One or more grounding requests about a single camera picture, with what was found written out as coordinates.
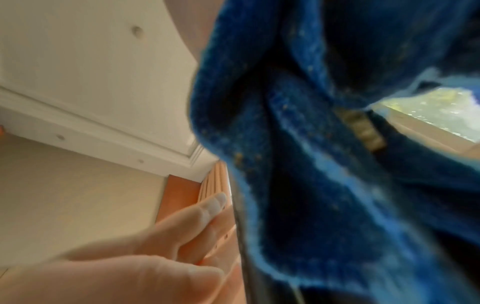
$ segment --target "blue towel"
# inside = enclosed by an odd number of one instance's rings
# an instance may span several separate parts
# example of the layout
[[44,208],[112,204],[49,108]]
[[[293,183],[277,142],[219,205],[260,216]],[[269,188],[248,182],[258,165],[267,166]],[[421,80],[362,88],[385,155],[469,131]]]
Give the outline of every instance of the blue towel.
[[[191,96],[244,195],[256,266],[379,303],[479,303],[434,238],[480,245],[480,173],[399,134],[374,102],[480,87],[480,1],[227,0]],[[364,110],[372,154],[334,113]]]

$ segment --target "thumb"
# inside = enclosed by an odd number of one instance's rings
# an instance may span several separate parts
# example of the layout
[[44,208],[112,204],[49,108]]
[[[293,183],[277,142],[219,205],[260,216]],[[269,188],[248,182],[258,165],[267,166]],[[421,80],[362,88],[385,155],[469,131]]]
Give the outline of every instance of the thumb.
[[0,282],[0,299],[8,304],[197,304],[215,294],[224,276],[218,268],[159,256],[59,261],[7,277]]

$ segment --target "white ceiling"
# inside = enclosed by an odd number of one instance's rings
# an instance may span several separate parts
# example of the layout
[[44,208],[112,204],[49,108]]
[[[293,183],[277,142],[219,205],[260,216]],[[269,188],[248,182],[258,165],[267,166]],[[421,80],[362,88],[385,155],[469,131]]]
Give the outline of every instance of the white ceiling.
[[[196,62],[162,0],[0,0],[0,85],[190,156]],[[132,28],[139,26],[138,39]]]

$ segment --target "beige wall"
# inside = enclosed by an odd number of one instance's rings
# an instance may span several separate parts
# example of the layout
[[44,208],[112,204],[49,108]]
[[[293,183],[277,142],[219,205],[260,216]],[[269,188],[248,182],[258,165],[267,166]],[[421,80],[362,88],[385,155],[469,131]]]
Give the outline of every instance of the beige wall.
[[46,259],[154,223],[165,178],[0,137],[0,266]]

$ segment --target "blue fabric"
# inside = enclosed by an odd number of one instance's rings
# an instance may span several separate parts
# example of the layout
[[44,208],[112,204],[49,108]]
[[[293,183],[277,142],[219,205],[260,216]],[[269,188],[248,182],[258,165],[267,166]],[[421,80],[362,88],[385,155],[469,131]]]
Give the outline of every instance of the blue fabric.
[[[399,134],[370,104],[480,87],[479,1],[227,0],[193,87],[200,142],[244,195],[273,279],[379,303],[478,303],[437,244],[480,245],[480,173]],[[370,153],[334,114],[364,109]]]

